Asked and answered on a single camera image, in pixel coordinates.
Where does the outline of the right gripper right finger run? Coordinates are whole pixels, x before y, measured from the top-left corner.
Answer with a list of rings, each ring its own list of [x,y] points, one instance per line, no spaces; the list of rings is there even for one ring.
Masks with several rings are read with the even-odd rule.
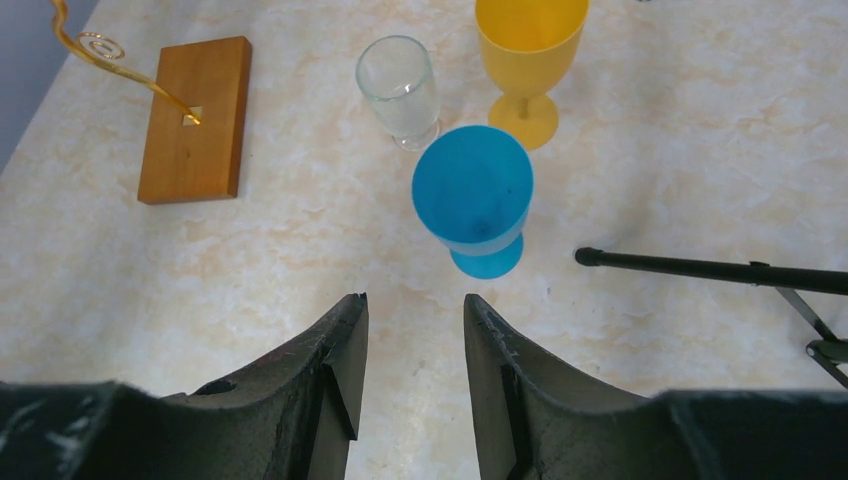
[[[643,397],[566,363],[476,294],[465,356],[484,479],[843,479],[847,396],[668,390]]]

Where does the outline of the blue plastic wine glass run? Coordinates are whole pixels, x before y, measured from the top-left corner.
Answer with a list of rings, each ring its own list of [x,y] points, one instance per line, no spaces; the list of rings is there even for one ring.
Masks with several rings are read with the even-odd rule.
[[[509,133],[468,125],[436,139],[411,182],[414,210],[466,275],[495,279],[520,261],[534,193],[531,159]]]

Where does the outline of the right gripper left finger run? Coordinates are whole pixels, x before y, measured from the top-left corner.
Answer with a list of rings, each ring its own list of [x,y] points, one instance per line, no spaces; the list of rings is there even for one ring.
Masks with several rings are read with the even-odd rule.
[[[5,479],[341,479],[358,438],[365,294],[191,394],[5,383]]]

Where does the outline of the clear wine glass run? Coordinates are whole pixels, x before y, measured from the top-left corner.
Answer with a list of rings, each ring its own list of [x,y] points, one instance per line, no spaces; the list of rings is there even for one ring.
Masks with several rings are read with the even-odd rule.
[[[355,80],[379,123],[403,150],[425,150],[440,134],[440,100],[430,54],[406,35],[373,41]]]

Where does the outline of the yellow plastic wine glass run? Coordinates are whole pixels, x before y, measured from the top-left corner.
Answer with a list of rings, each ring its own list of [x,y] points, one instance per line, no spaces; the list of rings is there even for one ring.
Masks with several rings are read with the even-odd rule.
[[[576,56],[588,0],[478,0],[474,15],[488,78],[501,92],[488,124],[506,131],[527,150],[548,143],[559,110],[548,93]]]

